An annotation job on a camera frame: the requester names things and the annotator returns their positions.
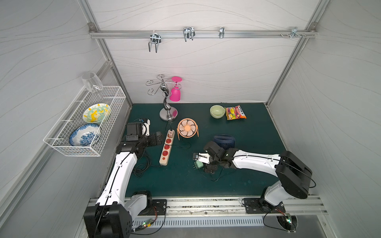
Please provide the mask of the white power strip red sockets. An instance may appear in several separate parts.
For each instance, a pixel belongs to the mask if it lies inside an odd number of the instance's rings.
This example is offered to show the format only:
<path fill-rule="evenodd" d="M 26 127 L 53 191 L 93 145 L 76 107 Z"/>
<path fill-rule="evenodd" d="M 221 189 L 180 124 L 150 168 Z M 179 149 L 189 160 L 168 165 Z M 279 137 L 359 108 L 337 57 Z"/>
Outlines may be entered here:
<path fill-rule="evenodd" d="M 167 136 L 167 134 L 166 134 L 166 138 L 164 140 L 164 146 L 163 146 L 163 150 L 162 150 L 161 157 L 159 160 L 159 164 L 162 166 L 168 165 L 169 157 L 170 157 L 170 153 L 171 153 L 171 149 L 172 149 L 173 141 L 174 141 L 174 137 L 169 138 Z"/>

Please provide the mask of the green USB power adapter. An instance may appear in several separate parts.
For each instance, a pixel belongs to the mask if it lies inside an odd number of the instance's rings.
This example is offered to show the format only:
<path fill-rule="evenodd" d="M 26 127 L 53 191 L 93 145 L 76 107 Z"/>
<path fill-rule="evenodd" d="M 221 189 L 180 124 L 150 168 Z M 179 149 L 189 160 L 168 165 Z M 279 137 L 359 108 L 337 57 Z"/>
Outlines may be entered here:
<path fill-rule="evenodd" d="M 194 162 L 194 168 L 195 168 L 196 170 L 201 169 L 201 168 L 203 168 L 203 167 L 204 167 L 203 162 L 200 162 L 200 161 L 195 161 L 195 162 Z"/>

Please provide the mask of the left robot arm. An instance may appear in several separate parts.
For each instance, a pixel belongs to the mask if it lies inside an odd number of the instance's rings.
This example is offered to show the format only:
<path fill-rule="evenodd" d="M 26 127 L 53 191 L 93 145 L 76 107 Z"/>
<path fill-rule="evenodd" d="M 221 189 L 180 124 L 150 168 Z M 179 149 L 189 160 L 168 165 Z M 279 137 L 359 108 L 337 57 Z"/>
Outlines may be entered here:
<path fill-rule="evenodd" d="M 133 221 L 150 206 L 149 192 L 138 192 L 125 201 L 133 169 L 147 147 L 161 145 L 161 132 L 151 134 L 150 120 L 141 119 L 126 126 L 127 134 L 117 146 L 114 167 L 96 204 L 88 206 L 83 219 L 90 238 L 128 238 Z"/>

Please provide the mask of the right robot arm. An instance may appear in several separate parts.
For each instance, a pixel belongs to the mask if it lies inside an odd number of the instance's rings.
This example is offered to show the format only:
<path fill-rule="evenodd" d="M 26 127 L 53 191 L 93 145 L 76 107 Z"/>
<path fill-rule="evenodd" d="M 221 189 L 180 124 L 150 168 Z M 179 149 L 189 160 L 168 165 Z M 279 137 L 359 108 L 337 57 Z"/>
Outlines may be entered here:
<path fill-rule="evenodd" d="M 264 189 L 258 201 L 262 210 L 274 209 L 289 198 L 306 199 L 313 182 L 311 169 L 290 151 L 266 155 L 237 148 L 225 150 L 210 141 L 204 147 L 204 152 L 195 153 L 193 159 L 202 162 L 207 173 L 213 173 L 218 166 L 222 166 L 259 171 L 278 178 L 274 185 Z"/>

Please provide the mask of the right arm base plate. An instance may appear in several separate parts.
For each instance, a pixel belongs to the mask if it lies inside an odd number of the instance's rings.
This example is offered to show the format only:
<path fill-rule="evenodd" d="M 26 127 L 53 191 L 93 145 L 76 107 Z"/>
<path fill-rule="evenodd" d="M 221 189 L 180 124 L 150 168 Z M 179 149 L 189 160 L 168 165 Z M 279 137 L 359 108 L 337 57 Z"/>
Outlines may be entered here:
<path fill-rule="evenodd" d="M 273 206 L 265 201 L 262 201 L 260 198 L 243 198 L 241 203 L 244 206 L 246 214 L 286 213 L 282 202 L 277 206 Z"/>

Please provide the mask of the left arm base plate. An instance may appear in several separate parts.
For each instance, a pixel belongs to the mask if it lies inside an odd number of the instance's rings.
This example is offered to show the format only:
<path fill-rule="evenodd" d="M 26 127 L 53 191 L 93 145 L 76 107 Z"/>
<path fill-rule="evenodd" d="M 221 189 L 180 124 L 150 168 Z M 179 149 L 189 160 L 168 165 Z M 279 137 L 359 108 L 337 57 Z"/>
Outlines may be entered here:
<path fill-rule="evenodd" d="M 139 213 L 139 216 L 164 216 L 166 215 L 166 209 L 166 199 L 154 199 L 147 208 Z"/>

